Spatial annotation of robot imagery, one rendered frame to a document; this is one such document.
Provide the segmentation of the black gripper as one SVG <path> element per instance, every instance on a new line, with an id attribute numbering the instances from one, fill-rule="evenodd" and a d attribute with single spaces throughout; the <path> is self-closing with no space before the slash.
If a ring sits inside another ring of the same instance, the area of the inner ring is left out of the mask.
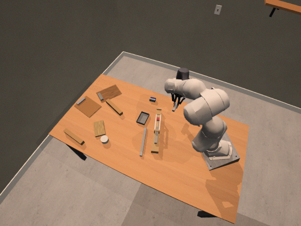
<path id="1" fill-rule="evenodd" d="M 174 94 L 175 94 L 175 97 L 174 97 Z M 176 94 L 176 93 L 171 93 L 171 95 L 172 95 L 172 101 L 174 101 L 174 106 L 175 106 L 175 104 L 176 104 L 176 100 L 177 100 L 177 97 L 178 97 L 178 103 L 177 103 L 176 108 L 177 108 L 178 105 L 181 104 L 181 103 L 183 102 L 183 100 L 185 99 L 185 97 L 183 97 L 183 96 L 181 96 L 181 95 L 179 95 L 179 94 Z M 183 97 L 183 98 L 182 98 L 182 100 L 180 101 L 181 97 Z M 173 107 L 174 107 L 174 106 L 173 106 Z"/>

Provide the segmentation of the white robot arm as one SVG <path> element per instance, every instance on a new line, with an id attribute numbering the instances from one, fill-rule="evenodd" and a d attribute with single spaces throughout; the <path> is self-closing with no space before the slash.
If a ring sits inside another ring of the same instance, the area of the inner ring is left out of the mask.
<path id="1" fill-rule="evenodd" d="M 178 69 L 176 78 L 166 80 L 164 88 L 167 93 L 194 100 L 183 109 L 184 117 L 190 124 L 202 125 L 192 141 L 193 148 L 197 152 L 204 152 L 210 160 L 230 159 L 232 145 L 222 140 L 227 124 L 217 116 L 230 106 L 227 93 L 213 87 L 207 89 L 202 81 L 189 79 L 187 68 Z"/>

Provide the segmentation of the grey cylinder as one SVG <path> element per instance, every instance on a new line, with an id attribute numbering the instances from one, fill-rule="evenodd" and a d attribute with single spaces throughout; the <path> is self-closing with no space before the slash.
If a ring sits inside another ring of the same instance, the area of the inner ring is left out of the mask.
<path id="1" fill-rule="evenodd" d="M 102 142 L 103 144 L 106 144 L 106 143 L 109 142 L 109 139 L 108 139 L 108 137 L 107 137 L 106 135 L 102 136 L 100 140 L 101 140 L 101 142 Z"/>

